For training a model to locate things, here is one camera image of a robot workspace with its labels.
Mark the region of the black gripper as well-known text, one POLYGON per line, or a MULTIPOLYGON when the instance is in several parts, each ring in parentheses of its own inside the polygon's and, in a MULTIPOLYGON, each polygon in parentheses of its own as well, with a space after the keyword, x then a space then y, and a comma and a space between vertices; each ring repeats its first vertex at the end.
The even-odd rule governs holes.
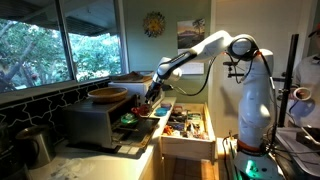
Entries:
MULTIPOLYGON (((161 79, 157 74, 152 78, 152 83, 148 88, 148 91, 145 96, 145 104, 150 105, 150 99, 155 99, 161 90, 164 80, 161 79)), ((154 108, 156 105, 157 99, 152 101, 151 108, 154 108)))

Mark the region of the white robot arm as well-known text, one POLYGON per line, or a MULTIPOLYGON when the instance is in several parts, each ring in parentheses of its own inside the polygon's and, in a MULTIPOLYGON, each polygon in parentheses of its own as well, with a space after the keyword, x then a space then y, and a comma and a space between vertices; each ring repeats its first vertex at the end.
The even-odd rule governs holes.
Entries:
POLYGON ((192 60, 213 60, 223 52, 248 63, 239 102, 239 135, 233 164, 250 180, 281 180, 277 164, 269 155, 272 145, 263 141, 263 130, 276 124, 276 116, 270 113, 277 109, 270 103, 275 97, 273 53, 259 48, 252 36, 233 37, 220 30, 174 58, 161 59, 145 101, 153 101, 164 88, 164 81, 180 66, 192 60))

